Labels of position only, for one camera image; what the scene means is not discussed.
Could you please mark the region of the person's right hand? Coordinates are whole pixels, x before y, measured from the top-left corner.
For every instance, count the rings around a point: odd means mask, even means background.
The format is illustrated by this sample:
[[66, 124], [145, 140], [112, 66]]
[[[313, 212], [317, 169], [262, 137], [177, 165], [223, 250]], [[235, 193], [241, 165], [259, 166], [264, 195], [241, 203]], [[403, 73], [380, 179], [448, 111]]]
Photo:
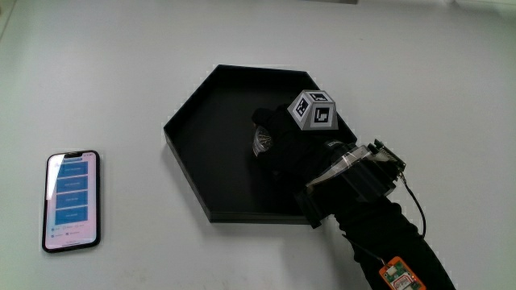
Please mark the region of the person's right hand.
[[259, 134], [253, 151], [260, 164], [297, 182], [309, 183], [325, 174], [338, 148], [357, 142], [323, 90], [305, 89], [275, 110], [258, 108], [252, 121]]

